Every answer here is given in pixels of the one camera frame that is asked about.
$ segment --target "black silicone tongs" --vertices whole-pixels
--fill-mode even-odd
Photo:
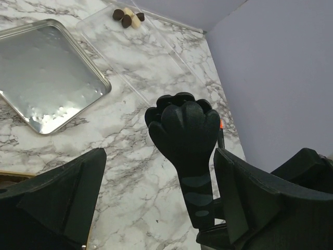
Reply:
[[[208,101],[189,93],[164,95],[145,114],[149,135],[177,170],[192,225],[214,226],[209,159],[220,130],[220,116]]]

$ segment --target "lavender wall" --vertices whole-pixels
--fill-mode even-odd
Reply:
[[[207,34],[247,161],[333,152],[333,1],[249,0]]]
[[[246,0],[134,0],[141,8],[205,31]]]

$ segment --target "marble countertop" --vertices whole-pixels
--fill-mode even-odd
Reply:
[[[2,0],[0,30],[46,18],[62,22],[82,45],[113,90],[49,136],[33,132],[0,100],[0,169],[42,173],[92,148],[108,155],[90,239],[90,249],[200,249],[191,227],[174,167],[154,147],[140,99],[94,53],[76,24],[103,9],[100,0]],[[206,84],[225,123],[226,148],[244,158],[238,134],[204,36],[162,21],[181,57]]]

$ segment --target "transparent acrylic container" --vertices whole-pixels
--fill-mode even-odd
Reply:
[[[144,12],[146,20],[138,29],[123,28],[112,18],[116,9]],[[153,106],[161,95],[189,92],[196,99],[210,101],[205,84],[195,75],[167,42],[153,17],[140,10],[132,0],[111,2],[101,11],[77,24],[87,43],[147,104]]]

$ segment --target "silver baking tray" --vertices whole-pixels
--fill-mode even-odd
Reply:
[[[55,132],[110,91],[60,22],[0,32],[0,95],[36,132]]]

